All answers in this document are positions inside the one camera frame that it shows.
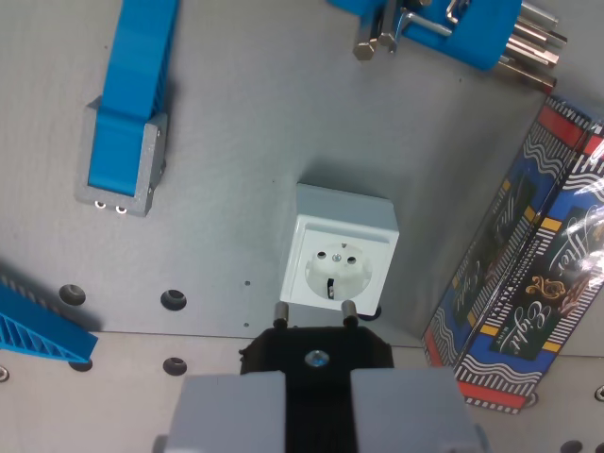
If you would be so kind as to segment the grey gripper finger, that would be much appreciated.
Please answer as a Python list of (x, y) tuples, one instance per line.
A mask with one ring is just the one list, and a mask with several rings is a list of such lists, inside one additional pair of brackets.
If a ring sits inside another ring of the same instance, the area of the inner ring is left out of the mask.
[(351, 373), (360, 452), (490, 452), (449, 368)]
[(285, 451), (285, 375), (260, 372), (185, 378), (163, 450)]

